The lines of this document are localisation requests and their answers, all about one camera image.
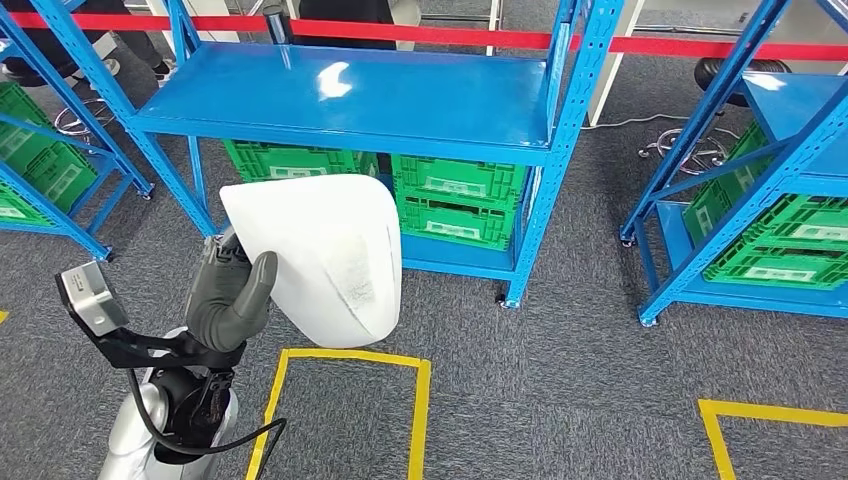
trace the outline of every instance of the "person's leg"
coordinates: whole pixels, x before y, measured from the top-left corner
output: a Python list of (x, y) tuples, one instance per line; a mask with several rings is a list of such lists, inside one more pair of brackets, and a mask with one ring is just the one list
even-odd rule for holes
[[(80, 11), (88, 13), (115, 13), (130, 15), (129, 9), (124, 5), (122, 0), (89, 0), (80, 7)], [(171, 72), (168, 62), (165, 62), (150, 37), (145, 32), (115, 32), (118, 37), (127, 45), (127, 47), (141, 59), (144, 63), (153, 69), (156, 77), (160, 80), (160, 76), (167, 76)]]

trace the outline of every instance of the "blue metal shelf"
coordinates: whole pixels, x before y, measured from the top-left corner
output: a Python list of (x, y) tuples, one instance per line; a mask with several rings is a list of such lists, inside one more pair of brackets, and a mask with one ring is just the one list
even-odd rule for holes
[[(845, 83), (839, 75), (756, 73), (743, 76), (742, 91), (763, 132), (775, 142), (798, 134)], [(842, 136), (802, 175), (848, 178), (846, 151), (848, 136)]]
[[(60, 8), (63, 9), (63, 13), (67, 14), (65, 9), (73, 10), (82, 3), (83, 0), (70, 0), (60, 4)], [(2, 5), (0, 5), (0, 37), (2, 37), (2, 41), (0, 42), (0, 45), (2, 45), (0, 59), (9, 56), (23, 58), (53, 88), (65, 105), (89, 128), (93, 137), (102, 145), (102, 147), (87, 145), (71, 137), (65, 137), (52, 129), (38, 127), (10, 115), (0, 114), (0, 117), (3, 117), (0, 121), (10, 123), (18, 128), (31, 130), (35, 134), (46, 136), (55, 141), (71, 144), (74, 147), (80, 148), (82, 151), (90, 152), (88, 155), (89, 160), (91, 160), (97, 171), (95, 181), (77, 198), (71, 206), (70, 211), (65, 214), (43, 194), (33, 188), (17, 172), (9, 168), (5, 164), (5, 159), (0, 158), (0, 178), (2, 178), (4, 183), (10, 185), (15, 193), (20, 195), (21, 198), (32, 205), (53, 224), (52, 226), (34, 226), (3, 222), (0, 223), (0, 230), (68, 236), (88, 250), (95, 259), (106, 260), (109, 257), (111, 248), (101, 244), (94, 237), (94, 234), (130, 186), (135, 186), (139, 194), (147, 196), (151, 193), (153, 185), (144, 179), (126, 155), (120, 151), (115, 141), (106, 133), (103, 126), (97, 122), (94, 115), (82, 103), (79, 97), (73, 93), (68, 84), (53, 69), (29, 37), (11, 19), (9, 13)], [(94, 213), (88, 225), (84, 227), (78, 225), (74, 221), (74, 218), (89, 203), (94, 194), (103, 187), (106, 179), (112, 172), (117, 172), (122, 177), (122, 180), (118, 183), (112, 194), (100, 205), (100, 208)]]
[(544, 74), (543, 60), (525, 58), (204, 43), (132, 121), (157, 133), (542, 164), (528, 150), (549, 148)]
[(817, 0), (819, 6), (833, 18), (842, 30), (848, 32), (848, 3), (845, 0)]
[[(671, 269), (679, 267), (694, 250), (683, 224), (683, 211), (688, 204), (657, 202), (662, 232)], [(848, 284), (833, 291), (803, 288), (760, 287), (708, 282), (697, 275), (677, 296), (683, 302), (755, 308), (848, 318)]]
[(515, 276), (513, 245), (501, 252), (414, 235), (402, 235), (401, 251), (403, 266), (406, 268), (497, 280), (512, 280)]
[[(506, 252), (402, 239), (405, 266), (506, 280), (503, 305), (518, 307), (623, 0), (562, 0), (545, 60), (207, 43), (182, 1), (172, 0), (179, 69), (141, 109), (86, 47), (66, 9), (56, 0), (32, 3), (203, 235), (218, 229), (206, 208), (198, 137), (537, 167), (533, 207)], [(570, 26), (578, 24), (583, 36), (566, 79)], [(156, 133), (188, 137), (193, 189)]]
[[(639, 307), (643, 325), (673, 302), (757, 308), (794, 313), (848, 317), (848, 285), (832, 292), (783, 287), (759, 287), (707, 282), (702, 272), (763, 211), (782, 195), (848, 196), (848, 83), (844, 77), (805, 74), (744, 74), (760, 44), (789, 4), (762, 0), (727, 60), (689, 117), (671, 151), (663, 158), (648, 187), (621, 227), (625, 245), (639, 246), (651, 294)], [(770, 140), (757, 152), (714, 168), (698, 177), (674, 183), (677, 168), (705, 134), (716, 112), (736, 90), (748, 99), (754, 116)], [(683, 224), (685, 204), (663, 201), (763, 155), (773, 160), (748, 190), (697, 245)], [(660, 278), (645, 224), (656, 214), (671, 269)]]

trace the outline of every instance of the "red stanchion belt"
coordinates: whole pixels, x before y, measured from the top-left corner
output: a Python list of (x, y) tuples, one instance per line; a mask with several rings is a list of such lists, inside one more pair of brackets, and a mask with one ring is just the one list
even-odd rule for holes
[[(46, 28), (37, 13), (12, 13), (23, 28)], [(74, 21), (83, 30), (155, 31), (170, 30), (168, 17), (146, 15), (74, 14)], [(203, 16), (192, 17), (198, 30), (237, 32), (267, 31), (261, 16)], [(337, 37), (365, 40), (401, 40), (442, 45), (488, 46), (544, 50), (548, 48), (550, 34), (512, 30), (488, 31), (469, 28), (412, 27), (377, 23), (334, 22), (326, 20), (292, 20), (295, 35), (309, 37)], [(579, 36), (571, 42), (571, 50), (580, 44)], [(657, 55), (670, 57), (726, 57), (735, 43), (688, 40), (665, 37), (614, 37), (610, 53)], [(848, 61), (848, 45), (819, 45), (793, 43), (766, 43), (760, 47), (757, 58), (782, 60)]]

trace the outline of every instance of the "green storage bin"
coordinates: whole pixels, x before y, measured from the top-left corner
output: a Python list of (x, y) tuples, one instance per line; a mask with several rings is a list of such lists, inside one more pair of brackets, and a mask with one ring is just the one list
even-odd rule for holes
[(224, 146), (245, 182), (334, 173), (377, 175), (375, 153), (237, 140), (224, 140)]
[(515, 210), (499, 211), (416, 197), (397, 198), (404, 233), (475, 247), (506, 250)]
[(848, 252), (848, 198), (783, 195), (742, 238), (766, 247)]
[(35, 156), (23, 177), (67, 213), (97, 179), (97, 171), (76, 148), (56, 142)]
[[(733, 161), (766, 145), (768, 145), (768, 139), (754, 122), (730, 150), (728, 161)], [(753, 185), (757, 177), (766, 171), (773, 158), (769, 155), (704, 183), (689, 207), (683, 211), (683, 223), (694, 245), (700, 243), (721, 221), (736, 200)]]
[(703, 277), (710, 282), (834, 290), (848, 280), (848, 252), (763, 247), (737, 240)]
[(0, 181), (0, 225), (16, 223), (50, 227), (53, 223), (26, 200), (21, 198), (12, 187)]
[[(38, 105), (14, 82), (0, 82), (0, 112), (33, 125), (53, 129)], [(0, 158), (23, 174), (32, 159), (44, 148), (56, 143), (31, 130), (0, 122)]]
[(449, 203), (514, 210), (527, 167), (392, 155), (397, 198), (426, 197)]

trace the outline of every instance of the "robotic hand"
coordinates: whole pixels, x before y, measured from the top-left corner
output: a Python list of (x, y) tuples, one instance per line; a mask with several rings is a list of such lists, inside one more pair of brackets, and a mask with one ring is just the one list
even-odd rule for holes
[(206, 240), (186, 306), (188, 331), (218, 352), (232, 352), (268, 323), (268, 298), (277, 255), (264, 252), (251, 266), (232, 227)]
[[(278, 427), (276, 444), (285, 419), (223, 444), (238, 415), (232, 368), (268, 322), (276, 274), (277, 255), (262, 253), (251, 266), (232, 229), (208, 238), (187, 327), (161, 338), (125, 328), (126, 314), (97, 263), (56, 275), (77, 325), (113, 367), (127, 369), (131, 395), (112, 427), (101, 480), (205, 480), (214, 474), (214, 454)], [(148, 367), (141, 385), (133, 370), (140, 367)]]

